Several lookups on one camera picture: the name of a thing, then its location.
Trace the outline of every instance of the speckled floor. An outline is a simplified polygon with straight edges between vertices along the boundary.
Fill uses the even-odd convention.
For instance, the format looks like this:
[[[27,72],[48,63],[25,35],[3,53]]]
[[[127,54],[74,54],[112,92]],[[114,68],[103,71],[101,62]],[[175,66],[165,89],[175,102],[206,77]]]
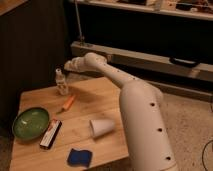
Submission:
[[[69,74],[69,82],[99,77],[97,74]],[[204,145],[213,139],[213,112],[209,102],[164,93],[161,105],[171,145],[180,171],[204,171],[201,154]],[[0,171],[7,171],[11,160],[12,140],[0,136]],[[206,148],[204,161],[213,171],[212,145]],[[129,158],[106,164],[90,171],[130,171]]]

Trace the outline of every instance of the orange object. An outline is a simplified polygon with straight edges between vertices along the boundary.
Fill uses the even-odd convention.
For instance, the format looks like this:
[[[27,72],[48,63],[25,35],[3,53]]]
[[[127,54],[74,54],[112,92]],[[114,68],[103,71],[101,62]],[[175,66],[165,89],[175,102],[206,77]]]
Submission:
[[[64,112],[64,111],[68,110],[68,109],[71,107],[71,105],[73,104],[73,102],[74,102],[74,100],[75,100],[75,97],[76,97],[76,95],[70,96],[70,97],[67,99],[67,101],[63,104],[61,110],[57,112],[57,114],[59,114],[59,113],[61,113],[61,112]]]

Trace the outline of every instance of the wall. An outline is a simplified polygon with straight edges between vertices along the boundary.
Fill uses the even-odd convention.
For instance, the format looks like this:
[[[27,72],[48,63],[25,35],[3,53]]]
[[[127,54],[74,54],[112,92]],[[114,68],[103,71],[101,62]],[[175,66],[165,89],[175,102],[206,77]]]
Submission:
[[[69,54],[62,0],[30,0],[0,17],[0,127],[11,130],[21,92],[54,85]]]

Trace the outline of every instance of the dark blue object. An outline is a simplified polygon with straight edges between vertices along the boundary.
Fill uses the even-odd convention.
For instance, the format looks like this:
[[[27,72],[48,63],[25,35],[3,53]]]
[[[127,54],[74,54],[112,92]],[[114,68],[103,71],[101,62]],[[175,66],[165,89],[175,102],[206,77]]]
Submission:
[[[77,151],[71,149],[67,162],[70,166],[83,165],[89,167],[92,159],[92,152],[88,150]]]

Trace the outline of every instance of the shelf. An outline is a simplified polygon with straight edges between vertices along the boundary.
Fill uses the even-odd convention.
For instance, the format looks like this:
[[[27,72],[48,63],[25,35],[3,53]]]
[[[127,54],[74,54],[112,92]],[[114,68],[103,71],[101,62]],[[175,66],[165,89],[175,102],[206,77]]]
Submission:
[[[0,0],[0,16],[27,2],[27,0]]]
[[[195,8],[191,8],[190,11],[184,11],[176,9],[177,0],[147,0],[146,5],[120,3],[118,0],[77,0],[77,2],[85,5],[213,21],[212,5],[209,6],[212,9],[212,13],[200,12]]]

